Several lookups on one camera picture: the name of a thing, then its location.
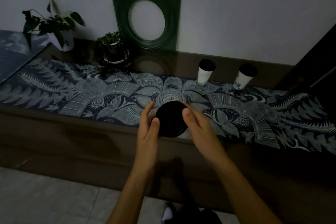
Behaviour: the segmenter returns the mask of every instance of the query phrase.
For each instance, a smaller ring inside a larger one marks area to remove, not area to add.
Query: hand
[[[223,158],[228,158],[225,150],[213,131],[210,121],[191,106],[183,109],[183,120],[191,130],[192,140],[204,158],[212,165],[220,164]]]
[[[138,129],[135,161],[132,171],[149,176],[153,170],[158,153],[158,133],[160,121],[155,117],[155,113],[148,115],[154,103],[149,103],[142,111]]]

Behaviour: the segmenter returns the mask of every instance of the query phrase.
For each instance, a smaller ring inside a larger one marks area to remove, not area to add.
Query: green square frame
[[[140,38],[130,25],[128,13],[136,1],[138,0],[113,0],[119,31],[142,48],[175,51],[179,30],[181,0],[149,0],[162,10],[165,18],[165,28],[162,35],[152,41]]]

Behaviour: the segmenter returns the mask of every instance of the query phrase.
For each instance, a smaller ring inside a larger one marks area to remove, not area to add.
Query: black pants
[[[172,218],[165,221],[165,224],[222,224],[217,214],[209,209],[200,211],[195,206],[183,206],[183,208]]]

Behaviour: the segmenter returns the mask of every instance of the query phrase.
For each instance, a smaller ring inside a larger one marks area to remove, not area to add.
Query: black round object
[[[216,64],[211,59],[202,59],[198,63],[198,66],[204,71],[208,72],[214,71],[216,69]]]
[[[255,77],[258,74],[257,68],[249,63],[241,65],[239,71],[249,77]]]
[[[159,135],[164,137],[177,137],[181,135],[188,126],[183,120],[182,111],[186,106],[178,101],[164,103],[156,112],[160,120]]]

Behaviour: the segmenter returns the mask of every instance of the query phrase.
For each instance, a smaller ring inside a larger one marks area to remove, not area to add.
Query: gray floor
[[[119,193],[0,167],[0,223],[104,224]],[[165,203],[145,197],[138,223],[160,223]],[[239,224],[233,214],[216,213],[222,223]]]

